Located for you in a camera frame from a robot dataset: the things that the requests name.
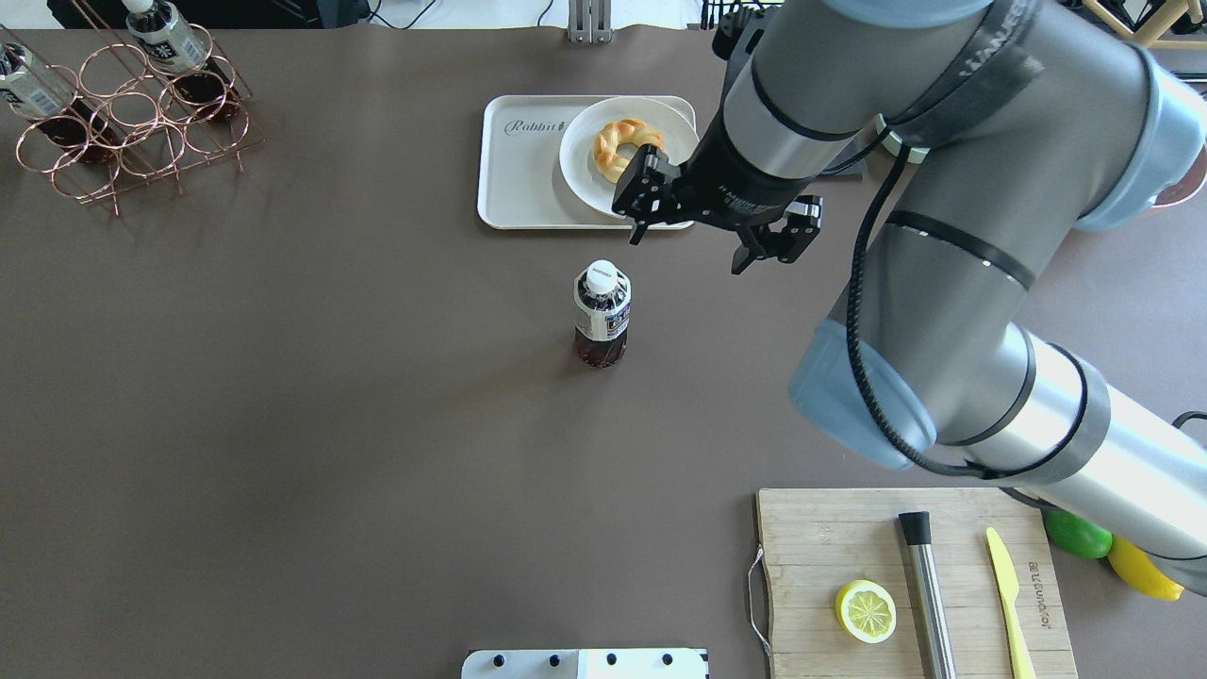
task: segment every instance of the water bottle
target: water bottle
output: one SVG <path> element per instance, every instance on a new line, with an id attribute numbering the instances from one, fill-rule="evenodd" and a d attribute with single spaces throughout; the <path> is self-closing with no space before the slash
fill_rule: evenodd
<path id="1" fill-rule="evenodd" d="M 110 146 L 121 144 L 117 131 L 76 95 L 75 86 L 53 72 L 31 51 L 16 42 L 0 43 L 0 99 L 65 151 L 83 146 L 81 163 L 103 164 L 113 152 L 89 144 L 93 134 Z"/>
<path id="2" fill-rule="evenodd" d="M 596 259 L 575 279 L 575 352 L 593 368 L 620 361 L 629 343 L 632 285 L 607 259 Z"/>
<path id="3" fill-rule="evenodd" d="M 204 45 L 175 5 L 167 0 L 122 0 L 122 4 L 130 11 L 126 28 L 161 70 L 179 75 L 198 69 L 176 81 L 176 99 L 197 109 L 200 117 L 231 119 L 239 112 L 232 103 L 239 95 L 231 87 L 231 77 L 214 57 L 205 58 Z M 214 103 L 223 94 L 225 103 L 215 111 Z"/>

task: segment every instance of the twisted bread ring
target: twisted bread ring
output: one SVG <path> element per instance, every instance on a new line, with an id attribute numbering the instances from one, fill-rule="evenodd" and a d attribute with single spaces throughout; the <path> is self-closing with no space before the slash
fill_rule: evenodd
<path id="1" fill-rule="evenodd" d="M 624 168 L 629 166 L 629 158 L 616 152 L 622 144 L 632 144 L 634 146 L 653 144 L 666 151 L 663 133 L 643 119 L 624 118 L 607 123 L 595 135 L 591 154 L 600 174 L 612 183 L 616 183 L 620 178 L 620 174 L 624 172 Z"/>

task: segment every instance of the bottle cap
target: bottle cap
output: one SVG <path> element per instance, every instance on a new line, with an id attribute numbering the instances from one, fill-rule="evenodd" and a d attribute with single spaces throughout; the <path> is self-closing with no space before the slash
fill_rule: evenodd
<path id="1" fill-rule="evenodd" d="M 154 7 L 154 0 L 122 0 L 122 4 L 135 14 L 150 12 Z"/>
<path id="2" fill-rule="evenodd" d="M 607 294 L 617 286 L 616 264 L 607 259 L 595 259 L 587 267 L 587 288 L 593 294 Z"/>

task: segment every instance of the table surface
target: table surface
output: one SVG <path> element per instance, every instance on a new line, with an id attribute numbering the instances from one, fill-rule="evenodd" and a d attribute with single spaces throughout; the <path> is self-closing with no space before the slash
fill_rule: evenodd
<path id="1" fill-rule="evenodd" d="M 220 37 L 269 139 L 238 180 L 140 191 L 117 221 L 0 157 L 4 675 L 439 678 L 472 649 L 684 645 L 760 677 L 756 492 L 949 484 L 841 450 L 785 396 L 882 153 L 814 186 L 827 230 L 797 264 L 741 276 L 710 227 L 632 247 L 478 218 L 494 96 L 674 94 L 707 121 L 710 35 Z M 1072 234 L 1020 322 L 1162 417 L 1202 410 L 1205 205 Z M 571 351 L 599 257 L 636 291 L 605 371 Z M 1055 558 L 1083 677 L 1202 675 L 1207 601 Z"/>

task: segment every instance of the metal bracket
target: metal bracket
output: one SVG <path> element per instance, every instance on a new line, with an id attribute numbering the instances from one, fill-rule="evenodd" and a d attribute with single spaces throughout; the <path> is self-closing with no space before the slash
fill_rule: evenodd
<path id="1" fill-rule="evenodd" d="M 707 679 L 705 649 L 480 650 L 461 679 Z"/>
<path id="2" fill-rule="evenodd" d="M 571 42 L 612 42 L 612 0 L 570 0 L 566 36 Z"/>
<path id="3" fill-rule="evenodd" d="M 742 244 L 734 250 L 729 269 L 733 274 L 740 274 L 756 261 L 771 257 L 785 264 L 797 261 L 822 230 L 822 197 L 798 195 L 783 215 L 787 223 L 779 233 L 766 223 L 737 227 L 737 238 Z"/>

